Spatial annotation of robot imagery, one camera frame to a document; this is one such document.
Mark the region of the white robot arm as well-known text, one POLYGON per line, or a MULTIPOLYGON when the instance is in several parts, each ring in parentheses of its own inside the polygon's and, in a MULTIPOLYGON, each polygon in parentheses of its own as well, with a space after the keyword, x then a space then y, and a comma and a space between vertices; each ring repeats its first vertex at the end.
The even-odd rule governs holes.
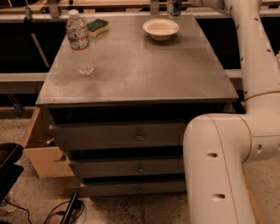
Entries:
MULTIPOLYGON (((167 0, 167 11, 180 13, 167 0)), ((236 26, 243 114, 193 119, 183 140, 191 224, 257 224, 242 165, 280 153, 280 61, 260 20, 261 0, 188 0, 230 15, 236 26)))

